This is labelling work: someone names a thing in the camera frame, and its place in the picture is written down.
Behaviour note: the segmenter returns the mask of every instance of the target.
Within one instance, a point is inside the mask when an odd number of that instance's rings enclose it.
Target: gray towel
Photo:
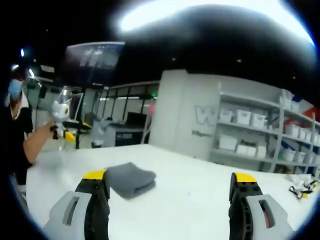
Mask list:
[[[132,162],[108,167],[106,172],[110,187],[124,199],[137,197],[156,186],[156,174]]]

